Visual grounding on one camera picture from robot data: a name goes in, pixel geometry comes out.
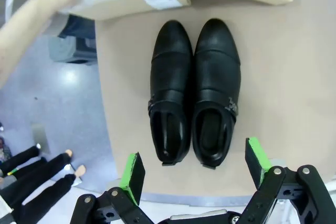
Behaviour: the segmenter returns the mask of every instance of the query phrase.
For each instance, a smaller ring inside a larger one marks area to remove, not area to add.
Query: black leather shoe
[[[238,114],[240,59],[234,39],[219,19],[203,27],[195,51],[194,151],[207,167],[225,159]]]
[[[149,116],[156,154],[175,165],[189,151],[192,47],[183,26],[171,20],[157,36],[151,69]]]

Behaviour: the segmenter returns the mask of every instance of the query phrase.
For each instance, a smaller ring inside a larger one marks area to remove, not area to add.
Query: blue-gray floor
[[[86,166],[79,187],[102,192],[117,172],[98,66],[55,63],[48,54],[47,38],[39,38],[0,90],[3,136],[17,154],[34,144],[31,124],[42,124],[52,156],[69,148],[73,166]]]

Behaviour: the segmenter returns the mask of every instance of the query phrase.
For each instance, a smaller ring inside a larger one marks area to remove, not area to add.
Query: barcode label
[[[182,4],[178,0],[145,0],[145,2],[157,10],[164,10],[182,6]]]

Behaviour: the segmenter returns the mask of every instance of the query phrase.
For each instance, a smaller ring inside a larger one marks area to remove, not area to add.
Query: table
[[[98,64],[108,131],[119,175],[130,153],[146,168],[145,193],[249,196],[255,191],[244,159],[245,138],[257,136],[270,158],[290,169],[336,171],[336,0],[295,0],[268,6],[247,0],[193,0],[192,7],[96,23]],[[228,156],[211,170],[193,149],[162,167],[152,143],[150,68],[162,25],[179,20],[195,47],[207,20],[224,20],[241,59],[239,116]]]

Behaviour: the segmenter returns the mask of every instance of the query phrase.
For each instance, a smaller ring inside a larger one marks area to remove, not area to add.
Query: human arm
[[[52,16],[74,0],[28,0],[0,29],[0,88]]]

